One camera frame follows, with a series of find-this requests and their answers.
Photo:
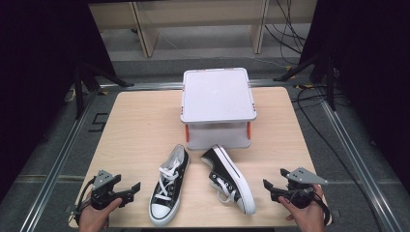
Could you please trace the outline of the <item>black curtain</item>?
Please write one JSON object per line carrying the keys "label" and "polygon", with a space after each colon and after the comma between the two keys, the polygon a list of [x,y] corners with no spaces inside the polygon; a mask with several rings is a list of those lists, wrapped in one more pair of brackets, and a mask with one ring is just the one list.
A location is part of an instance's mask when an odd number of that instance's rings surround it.
{"label": "black curtain", "polygon": [[0,0],[0,202],[87,64],[115,71],[91,0]]}
{"label": "black curtain", "polygon": [[320,52],[410,193],[410,0],[317,0],[301,60]]}

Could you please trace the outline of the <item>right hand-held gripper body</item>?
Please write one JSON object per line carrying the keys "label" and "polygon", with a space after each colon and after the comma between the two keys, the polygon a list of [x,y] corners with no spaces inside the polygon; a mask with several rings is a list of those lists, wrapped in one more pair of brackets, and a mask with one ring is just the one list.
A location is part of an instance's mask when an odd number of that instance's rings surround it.
{"label": "right hand-held gripper body", "polygon": [[307,207],[315,194],[314,185],[328,185],[329,182],[309,170],[298,167],[288,174],[287,188],[290,191],[290,202],[299,209]]}

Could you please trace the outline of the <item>metal floor rail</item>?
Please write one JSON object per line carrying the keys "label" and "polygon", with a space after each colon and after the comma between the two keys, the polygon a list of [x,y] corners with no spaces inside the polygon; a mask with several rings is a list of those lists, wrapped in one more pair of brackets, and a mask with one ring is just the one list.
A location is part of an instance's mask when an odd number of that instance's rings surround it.
{"label": "metal floor rail", "polygon": [[348,158],[350,159],[360,181],[362,182],[362,186],[373,210],[381,219],[381,223],[384,228],[387,232],[404,232],[402,226],[397,220],[397,217],[392,211],[392,207],[390,206],[385,194],[367,168],[361,154],[352,141],[345,126],[340,121],[337,113],[333,111],[326,102],[322,102],[322,107],[324,108],[324,111],[336,131],[336,134],[339,137]]}
{"label": "metal floor rail", "polygon": [[58,156],[53,163],[50,172],[45,176],[41,190],[30,207],[28,215],[19,229],[19,232],[34,232],[96,95],[96,93],[89,93],[87,95],[84,109],[79,114],[78,118],[73,121],[70,132],[67,135],[62,148],[59,150]]}

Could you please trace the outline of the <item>white lidded storage box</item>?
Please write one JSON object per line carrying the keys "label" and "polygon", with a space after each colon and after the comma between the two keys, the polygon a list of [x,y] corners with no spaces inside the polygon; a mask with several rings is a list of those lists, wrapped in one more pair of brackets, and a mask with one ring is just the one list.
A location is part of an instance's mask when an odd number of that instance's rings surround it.
{"label": "white lidded storage box", "polygon": [[246,69],[184,72],[181,121],[189,149],[247,148],[256,117]]}

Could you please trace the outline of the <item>light wooden desk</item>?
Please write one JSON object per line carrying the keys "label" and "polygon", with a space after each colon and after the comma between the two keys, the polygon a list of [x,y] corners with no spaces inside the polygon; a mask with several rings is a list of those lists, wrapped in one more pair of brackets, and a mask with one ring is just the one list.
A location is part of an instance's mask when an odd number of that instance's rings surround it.
{"label": "light wooden desk", "polygon": [[267,24],[310,23],[317,0],[87,0],[98,29],[135,29],[146,57],[167,27],[247,25],[261,52]]}

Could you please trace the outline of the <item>black canvas sneaker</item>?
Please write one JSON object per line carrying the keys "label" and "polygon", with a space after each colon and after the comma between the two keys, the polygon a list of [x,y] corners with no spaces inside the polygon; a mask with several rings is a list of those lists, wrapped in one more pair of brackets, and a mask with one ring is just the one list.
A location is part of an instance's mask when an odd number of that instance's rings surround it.
{"label": "black canvas sneaker", "polygon": [[228,153],[220,145],[206,151],[201,159],[210,166],[210,185],[215,188],[222,203],[235,202],[246,215],[256,212],[248,182]]}
{"label": "black canvas sneaker", "polygon": [[160,176],[149,201],[149,216],[155,225],[167,225],[175,217],[189,163],[185,147],[178,144],[159,167]]}

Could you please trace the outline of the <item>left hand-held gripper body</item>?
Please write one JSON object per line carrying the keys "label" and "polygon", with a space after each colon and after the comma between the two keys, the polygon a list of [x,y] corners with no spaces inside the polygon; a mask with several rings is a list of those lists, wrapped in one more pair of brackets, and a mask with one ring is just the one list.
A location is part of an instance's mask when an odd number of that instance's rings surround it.
{"label": "left hand-held gripper body", "polygon": [[91,193],[91,205],[94,209],[102,210],[115,200],[115,185],[111,184],[114,176],[105,170],[98,172]]}

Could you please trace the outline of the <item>person's left hand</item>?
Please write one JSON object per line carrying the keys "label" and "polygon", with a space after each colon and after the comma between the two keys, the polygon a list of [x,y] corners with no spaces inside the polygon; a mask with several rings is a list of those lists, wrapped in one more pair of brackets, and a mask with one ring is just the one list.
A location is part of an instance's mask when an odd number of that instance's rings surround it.
{"label": "person's left hand", "polygon": [[122,199],[117,198],[102,210],[96,210],[92,206],[85,207],[80,216],[78,231],[101,232],[108,227],[109,215],[115,211],[121,203]]}

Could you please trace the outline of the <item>black tripod stand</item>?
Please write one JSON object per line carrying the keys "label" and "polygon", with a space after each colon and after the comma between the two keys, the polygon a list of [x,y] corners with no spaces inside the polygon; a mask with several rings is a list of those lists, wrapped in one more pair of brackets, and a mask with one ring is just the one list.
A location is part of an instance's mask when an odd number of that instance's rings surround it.
{"label": "black tripod stand", "polygon": [[132,87],[132,83],[120,79],[116,74],[106,72],[103,69],[97,68],[92,64],[79,63],[76,66],[73,74],[73,85],[76,102],[76,119],[79,119],[82,113],[85,111],[82,85],[85,85],[88,91],[98,91],[100,89],[100,84],[96,79],[97,76],[102,76],[121,87]]}
{"label": "black tripod stand", "polygon": [[335,111],[335,72],[334,60],[329,52],[320,52],[308,58],[305,62],[298,65],[295,69],[288,71],[285,75],[274,78],[274,81],[287,81],[292,76],[305,70],[313,65],[313,71],[310,75],[310,80],[313,83],[318,83],[320,78],[326,80],[326,101],[329,107]]}

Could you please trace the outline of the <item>person's right hand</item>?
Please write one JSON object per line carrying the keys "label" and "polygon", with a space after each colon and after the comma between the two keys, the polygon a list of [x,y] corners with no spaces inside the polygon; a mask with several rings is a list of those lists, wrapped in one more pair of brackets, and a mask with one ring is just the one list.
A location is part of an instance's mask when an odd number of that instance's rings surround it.
{"label": "person's right hand", "polygon": [[306,208],[299,209],[288,203],[283,196],[278,201],[289,212],[285,219],[294,220],[301,232],[326,232],[324,211],[318,203],[312,201]]}

